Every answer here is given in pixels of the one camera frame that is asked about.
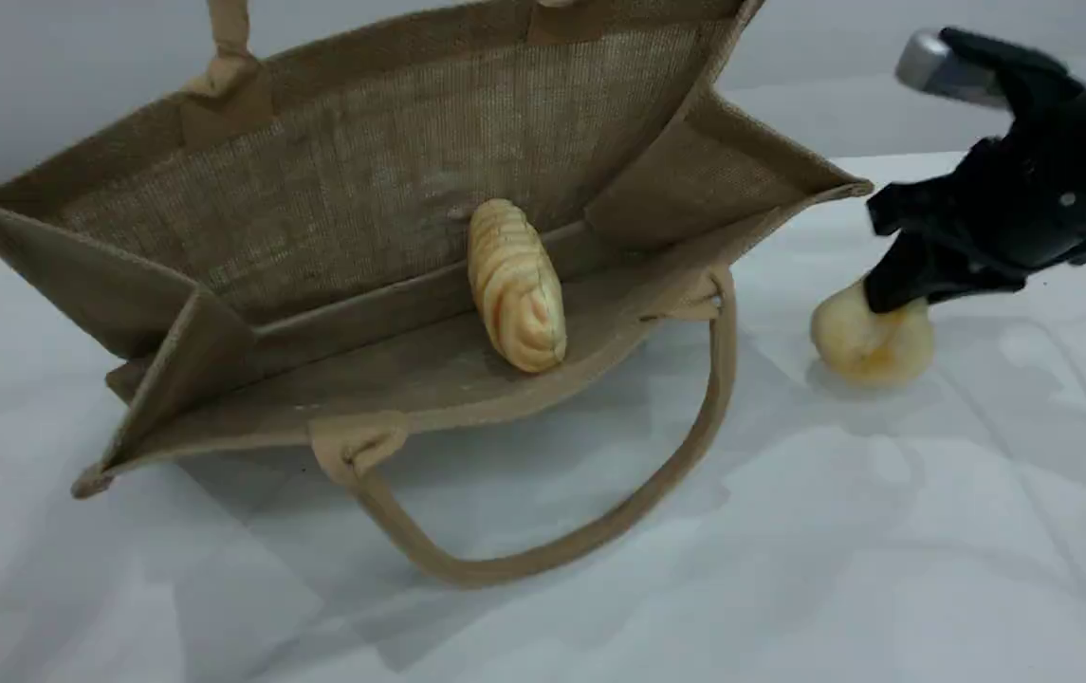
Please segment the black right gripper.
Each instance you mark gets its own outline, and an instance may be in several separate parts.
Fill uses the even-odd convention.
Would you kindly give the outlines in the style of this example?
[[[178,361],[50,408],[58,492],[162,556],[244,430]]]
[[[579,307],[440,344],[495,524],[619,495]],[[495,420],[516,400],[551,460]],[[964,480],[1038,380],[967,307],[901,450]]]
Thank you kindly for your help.
[[[1033,273],[1086,263],[1086,94],[1033,97],[1012,113],[950,173],[869,199],[874,232],[893,238],[863,280],[873,314],[1012,294]]]

